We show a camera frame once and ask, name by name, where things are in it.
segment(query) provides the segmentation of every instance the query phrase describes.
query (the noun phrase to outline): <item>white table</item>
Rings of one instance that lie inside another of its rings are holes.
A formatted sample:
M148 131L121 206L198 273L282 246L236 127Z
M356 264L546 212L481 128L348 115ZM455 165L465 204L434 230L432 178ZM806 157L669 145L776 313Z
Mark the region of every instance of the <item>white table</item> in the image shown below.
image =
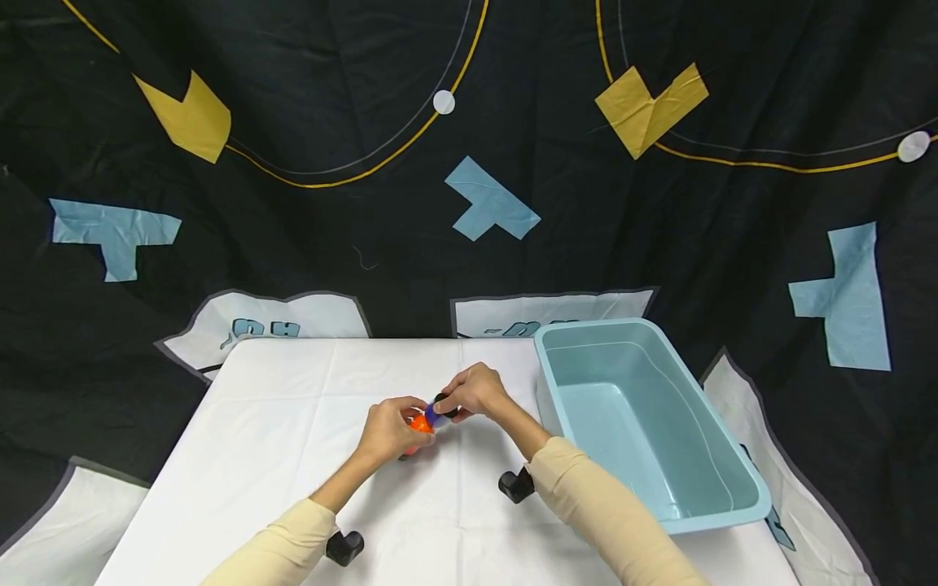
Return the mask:
M252 339L240 342L130 523L98 586L198 584L355 448L382 398L432 399L483 361L537 414L529 339ZM538 586L617 583L596 553L534 495L497 488L522 457L483 417L447 426L434 446L392 462L339 514L365 550L347 568L323 558L310 584ZM675 541L715 586L796 586L762 522Z

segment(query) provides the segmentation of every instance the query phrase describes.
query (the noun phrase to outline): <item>yellow arrow shape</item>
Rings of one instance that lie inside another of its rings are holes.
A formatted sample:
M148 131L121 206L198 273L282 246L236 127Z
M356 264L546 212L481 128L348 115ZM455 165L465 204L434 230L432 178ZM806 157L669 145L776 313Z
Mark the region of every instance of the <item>yellow arrow shape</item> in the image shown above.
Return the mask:
M637 159L709 95L694 63L657 98L651 97L639 70L631 67L596 97L596 104Z
M136 75L133 79L171 141L210 163L219 159L232 129L232 113L195 71L191 72L189 90L182 101L167 96Z

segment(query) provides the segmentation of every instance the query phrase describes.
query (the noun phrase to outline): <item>white circle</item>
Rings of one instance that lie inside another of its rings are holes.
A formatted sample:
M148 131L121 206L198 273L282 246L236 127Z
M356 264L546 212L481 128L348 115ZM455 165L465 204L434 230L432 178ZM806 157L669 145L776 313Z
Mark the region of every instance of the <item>white circle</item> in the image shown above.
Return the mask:
M913 132L899 142L899 160L903 163L911 163L914 160L922 158L925 151L929 150L931 136L925 130Z
M456 98L453 97L452 92L441 89L433 95L433 108L440 114L447 115L453 111L453 108L456 108Z

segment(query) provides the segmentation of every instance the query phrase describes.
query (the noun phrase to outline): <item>hand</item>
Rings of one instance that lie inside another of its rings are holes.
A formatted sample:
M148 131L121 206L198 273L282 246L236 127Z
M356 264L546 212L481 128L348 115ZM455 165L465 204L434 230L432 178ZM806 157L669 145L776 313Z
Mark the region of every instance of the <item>hand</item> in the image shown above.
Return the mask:
M481 362L457 374L442 392L446 398L434 403L433 410L447 413L462 407L453 423L460 423L476 413L492 418L494 411L513 403L498 370L492 370Z
M368 409L368 420L361 433L356 452L373 458L380 466L398 458L412 447L433 443L432 433L411 429L408 422L427 409L427 403L416 397L386 398Z

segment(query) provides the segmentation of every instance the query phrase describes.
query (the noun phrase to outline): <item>light blue t shape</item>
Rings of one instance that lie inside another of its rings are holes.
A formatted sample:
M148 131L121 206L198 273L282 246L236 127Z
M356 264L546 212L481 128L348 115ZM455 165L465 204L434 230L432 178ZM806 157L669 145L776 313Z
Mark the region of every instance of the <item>light blue t shape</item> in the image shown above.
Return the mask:
M832 367L892 370L876 273L876 222L827 233L834 277L789 283L799 318L824 318Z
M521 240L540 222L540 216L469 157L449 174L446 184L472 204L453 228L473 242L496 224Z
M107 282L137 279L137 247L172 244L182 221L165 214L99 203L50 199L53 242L97 244Z

